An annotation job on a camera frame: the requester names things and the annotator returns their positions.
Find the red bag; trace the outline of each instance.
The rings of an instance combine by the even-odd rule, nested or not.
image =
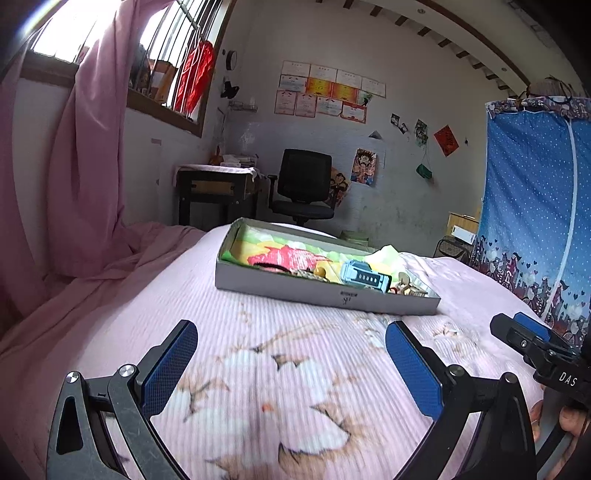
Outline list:
[[[174,100],[175,111],[184,115],[195,110],[207,88],[214,67],[213,45],[209,41],[199,41],[184,62]]]

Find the black chair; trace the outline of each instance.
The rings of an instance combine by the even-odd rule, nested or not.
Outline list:
[[[334,217],[340,189],[333,189],[330,207],[312,205],[312,202],[324,202],[329,198],[331,168],[330,155],[307,150],[285,150],[277,193],[291,201],[273,200],[277,175],[269,175],[269,208],[274,213],[292,217],[298,226],[303,226],[308,220],[328,220]]]

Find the wooden desk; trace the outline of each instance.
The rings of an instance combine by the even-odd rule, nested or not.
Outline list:
[[[475,218],[468,215],[460,215],[458,213],[449,212],[449,220],[447,221],[446,235],[452,234],[453,226],[468,230],[471,233],[478,233],[478,221]]]
[[[256,218],[256,204],[261,189],[261,178],[246,171],[234,173],[235,168],[219,168],[216,171],[181,169],[177,172],[178,223],[188,225],[191,217],[191,203],[217,203],[221,205],[220,225],[229,223],[228,208],[250,200],[251,218]]]

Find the bed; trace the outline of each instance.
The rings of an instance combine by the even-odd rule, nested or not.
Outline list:
[[[431,419],[385,350],[398,318],[215,289],[227,230],[154,227],[131,261],[75,280],[0,341],[0,432],[31,480],[45,478],[64,376],[110,376],[180,319],[196,324],[199,345],[152,423],[190,478],[391,480],[405,464]],[[456,260],[402,256],[441,297],[437,315],[403,318],[421,343],[472,375],[512,371],[528,406],[540,400],[532,369],[489,333],[493,315],[534,316],[529,307]],[[442,478],[458,469],[477,419]],[[109,428],[128,474],[141,478]]]

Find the finger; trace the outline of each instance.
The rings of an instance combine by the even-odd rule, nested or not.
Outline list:
[[[560,426],[565,432],[572,433],[575,437],[581,435],[587,420],[587,414],[581,410],[563,407],[560,410]]]
[[[531,432],[534,434],[534,443],[540,438],[540,422],[534,420],[531,422]]]
[[[552,468],[552,470],[550,471],[550,473],[548,474],[548,476],[546,477],[545,480],[554,480],[554,478],[556,478],[556,476],[562,470],[562,467],[564,467],[565,463],[566,463],[566,460],[564,459],[564,457],[560,457],[560,460],[558,460],[558,462],[556,462],[556,465],[554,465],[554,467]]]
[[[542,403],[544,402],[544,400],[540,400],[537,404],[535,404],[533,407],[531,407],[530,410],[530,420],[531,421],[535,421],[535,420],[539,420],[541,413],[542,413]]]

